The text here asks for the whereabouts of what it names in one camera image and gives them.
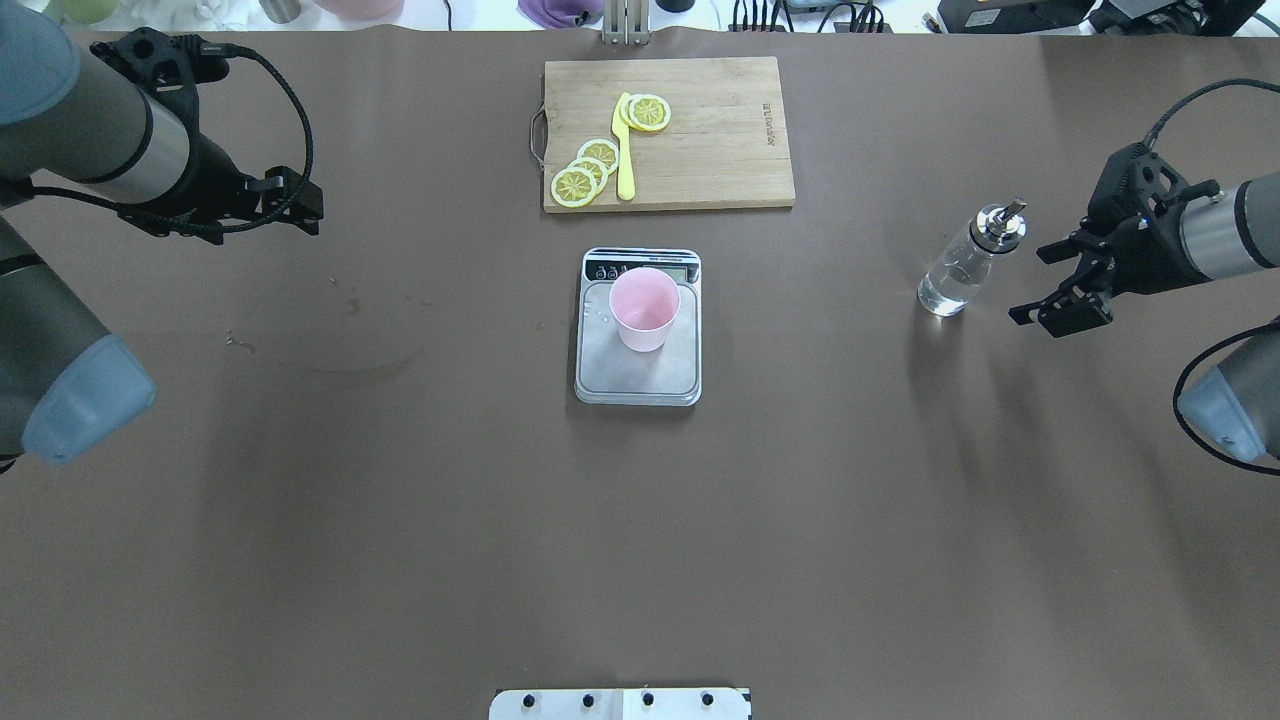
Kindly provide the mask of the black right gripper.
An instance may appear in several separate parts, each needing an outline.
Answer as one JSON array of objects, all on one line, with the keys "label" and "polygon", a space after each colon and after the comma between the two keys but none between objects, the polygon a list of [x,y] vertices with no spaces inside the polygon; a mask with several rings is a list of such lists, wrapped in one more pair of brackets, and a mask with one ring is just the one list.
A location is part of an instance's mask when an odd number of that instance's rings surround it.
[{"label": "black right gripper", "polygon": [[1110,299],[1208,282],[1181,238],[1181,214],[1221,190],[1189,183],[1148,143],[1129,143],[1105,163],[1079,227],[1037,250],[1046,264],[1075,258],[1074,273],[1038,302],[1007,310],[1016,325],[1039,324],[1055,338],[1114,322]]}]

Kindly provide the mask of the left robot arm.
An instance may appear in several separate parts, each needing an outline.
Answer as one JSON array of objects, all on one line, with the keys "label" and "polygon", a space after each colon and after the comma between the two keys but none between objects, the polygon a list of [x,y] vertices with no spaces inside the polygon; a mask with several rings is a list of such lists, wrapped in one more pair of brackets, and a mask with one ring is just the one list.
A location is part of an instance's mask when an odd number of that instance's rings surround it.
[{"label": "left robot arm", "polygon": [[[308,115],[260,53],[142,27],[79,46],[54,19],[3,4],[3,209],[65,199],[111,213],[152,237],[227,236],[274,223],[316,234]],[[201,129],[198,90],[233,59],[259,64],[300,118],[301,170],[242,172]],[[13,227],[3,223],[3,468],[32,455],[70,462],[156,398],[125,341]]]}]

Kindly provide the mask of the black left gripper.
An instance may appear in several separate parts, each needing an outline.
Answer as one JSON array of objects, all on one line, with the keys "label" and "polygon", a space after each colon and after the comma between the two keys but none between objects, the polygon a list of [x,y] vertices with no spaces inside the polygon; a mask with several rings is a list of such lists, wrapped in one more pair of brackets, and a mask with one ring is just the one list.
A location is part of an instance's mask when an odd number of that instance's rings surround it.
[{"label": "black left gripper", "polygon": [[122,217],[152,234],[178,231],[219,240],[225,219],[253,223],[264,214],[319,236],[324,219],[319,186],[289,167],[273,167],[262,178],[261,195],[257,179],[241,172],[200,129],[198,87],[225,79],[233,58],[270,70],[260,53],[154,28],[93,42],[90,53],[138,91],[143,108],[137,147],[120,168],[90,182]]}]

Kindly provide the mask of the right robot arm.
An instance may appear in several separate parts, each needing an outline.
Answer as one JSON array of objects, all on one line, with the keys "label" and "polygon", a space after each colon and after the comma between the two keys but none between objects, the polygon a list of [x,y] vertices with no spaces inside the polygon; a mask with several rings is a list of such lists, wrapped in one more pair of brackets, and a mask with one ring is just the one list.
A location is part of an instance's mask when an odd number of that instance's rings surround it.
[{"label": "right robot arm", "polygon": [[1222,186],[1190,182],[1148,142],[1106,160],[1078,228],[1038,250],[1074,269],[1046,297],[1015,306],[1019,325],[1056,338],[1110,325],[1119,300],[1152,309],[1151,338],[1184,340],[1220,323],[1226,334],[1174,382],[1175,423],[1216,460],[1277,475],[1277,173]]}]

